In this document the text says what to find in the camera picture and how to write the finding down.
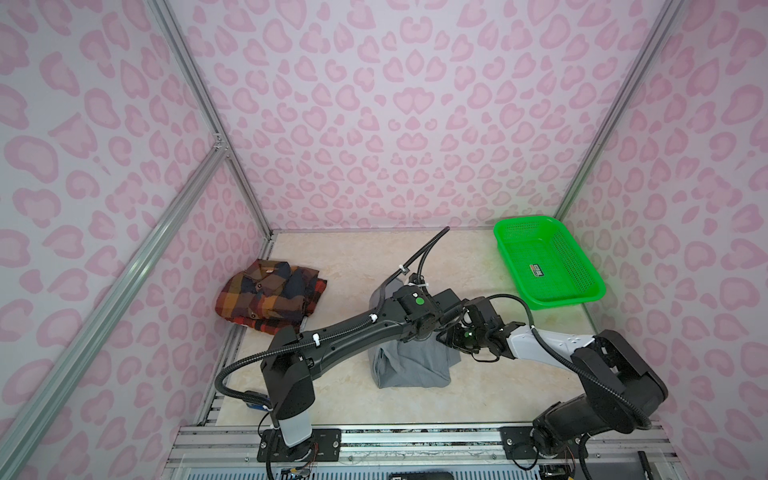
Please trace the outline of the grey long sleeve shirt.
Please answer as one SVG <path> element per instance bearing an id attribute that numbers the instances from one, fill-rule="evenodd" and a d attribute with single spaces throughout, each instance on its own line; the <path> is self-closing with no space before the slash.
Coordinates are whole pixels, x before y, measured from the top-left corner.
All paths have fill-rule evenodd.
<path id="1" fill-rule="evenodd" d="M 388 341 L 367 355 L 379 389 L 447 387 L 450 369 L 461 361 L 459 352 L 439 343 L 435 334 L 422 341 Z"/>

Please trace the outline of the green plastic basket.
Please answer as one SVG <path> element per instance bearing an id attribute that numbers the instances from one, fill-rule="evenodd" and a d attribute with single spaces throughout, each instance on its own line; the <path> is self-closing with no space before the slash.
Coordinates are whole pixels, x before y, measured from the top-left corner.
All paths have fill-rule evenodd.
<path id="1" fill-rule="evenodd" d="M 603 279 L 559 220 L 540 215 L 503 219 L 496 222 L 493 233 L 515 288 L 531 309 L 604 297 Z"/>

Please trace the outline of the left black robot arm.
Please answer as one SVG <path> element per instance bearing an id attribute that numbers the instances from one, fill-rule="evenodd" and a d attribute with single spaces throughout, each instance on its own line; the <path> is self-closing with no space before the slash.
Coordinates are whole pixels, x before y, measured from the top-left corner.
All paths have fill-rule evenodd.
<path id="1" fill-rule="evenodd" d="M 381 304 L 341 323 L 301 334 L 280 331 L 269 347 L 275 355 L 260 369 L 272 402 L 272 421 L 283 443 L 295 447 L 312 436 L 314 380 L 388 341 L 426 339 L 462 314 L 462 301 L 453 290 L 432 295 L 420 286 L 404 285 Z"/>

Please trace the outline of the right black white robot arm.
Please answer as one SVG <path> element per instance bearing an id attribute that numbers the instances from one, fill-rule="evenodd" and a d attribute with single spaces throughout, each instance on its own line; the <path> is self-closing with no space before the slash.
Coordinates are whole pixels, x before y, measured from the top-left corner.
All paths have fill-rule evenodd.
<path id="1" fill-rule="evenodd" d="M 615 431 L 651 428 L 651 415 L 668 399 L 665 383 L 615 330 L 571 335 L 535 325 L 530 307 L 512 294 L 464 300 L 439 321 L 437 340 L 474 356 L 486 350 L 502 358 L 560 367 L 575 374 L 583 393 L 538 415 L 530 449 L 554 457 L 575 441 Z"/>

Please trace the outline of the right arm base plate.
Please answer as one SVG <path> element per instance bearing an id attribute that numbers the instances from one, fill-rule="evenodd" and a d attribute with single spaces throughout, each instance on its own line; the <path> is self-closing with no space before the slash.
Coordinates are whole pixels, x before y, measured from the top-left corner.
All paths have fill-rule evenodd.
<path id="1" fill-rule="evenodd" d="M 533 426 L 502 426 L 501 444 L 508 460 L 570 459 L 578 456 L 578 440 L 556 440 Z"/>

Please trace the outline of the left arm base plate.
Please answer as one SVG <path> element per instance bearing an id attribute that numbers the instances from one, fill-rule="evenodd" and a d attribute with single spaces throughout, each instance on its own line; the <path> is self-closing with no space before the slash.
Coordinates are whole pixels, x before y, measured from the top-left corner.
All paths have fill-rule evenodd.
<path id="1" fill-rule="evenodd" d="M 341 448 L 340 429 L 313 429 L 306 440 L 288 446 L 277 429 L 267 429 L 261 435 L 257 461 L 274 462 L 336 462 Z"/>

